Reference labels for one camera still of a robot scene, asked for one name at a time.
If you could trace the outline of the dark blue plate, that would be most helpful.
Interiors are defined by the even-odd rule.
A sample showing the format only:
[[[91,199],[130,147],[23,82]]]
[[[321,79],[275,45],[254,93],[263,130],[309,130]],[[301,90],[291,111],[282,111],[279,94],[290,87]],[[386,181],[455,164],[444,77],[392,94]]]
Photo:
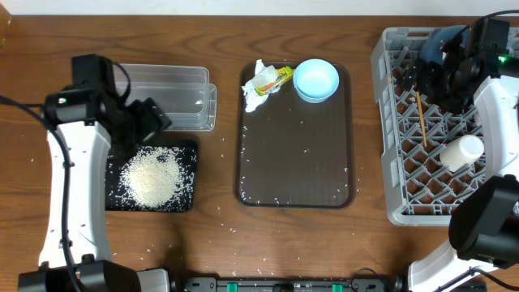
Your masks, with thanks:
[[[442,50],[443,45],[446,45],[462,29],[463,26],[436,28],[422,46],[417,60],[423,63],[433,62],[438,65],[443,65],[447,59],[452,62],[463,61],[465,59],[465,45],[469,35],[467,30],[461,34],[462,41],[458,47],[450,49],[447,53]]]

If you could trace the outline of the cream white cup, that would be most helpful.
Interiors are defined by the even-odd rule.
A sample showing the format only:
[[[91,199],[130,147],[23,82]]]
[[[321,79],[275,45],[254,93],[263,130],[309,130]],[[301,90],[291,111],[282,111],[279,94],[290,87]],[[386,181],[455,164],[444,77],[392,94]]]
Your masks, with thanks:
[[[475,135],[463,135],[450,142],[440,154],[440,162],[449,171],[459,169],[476,162],[484,153],[483,141]]]

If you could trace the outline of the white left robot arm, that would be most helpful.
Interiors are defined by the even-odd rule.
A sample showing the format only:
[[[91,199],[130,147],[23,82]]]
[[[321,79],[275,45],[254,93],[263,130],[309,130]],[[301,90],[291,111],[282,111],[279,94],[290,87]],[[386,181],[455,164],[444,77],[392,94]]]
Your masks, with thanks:
[[[165,268],[137,272],[115,264],[105,226],[105,167],[111,152],[129,157],[170,120],[147,98],[119,93],[115,62],[87,54],[71,59],[72,83],[45,98],[32,116],[47,130],[52,158],[49,224],[35,272],[20,291],[168,291]]]

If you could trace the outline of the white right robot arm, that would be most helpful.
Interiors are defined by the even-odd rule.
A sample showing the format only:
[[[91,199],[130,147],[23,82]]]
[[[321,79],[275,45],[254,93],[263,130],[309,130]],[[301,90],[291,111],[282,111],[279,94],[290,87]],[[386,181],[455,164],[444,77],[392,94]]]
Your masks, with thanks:
[[[451,291],[518,262],[518,59],[507,49],[510,23],[485,15],[431,36],[399,85],[451,113],[473,105],[483,127],[485,182],[454,211],[448,240],[408,267],[404,291]]]

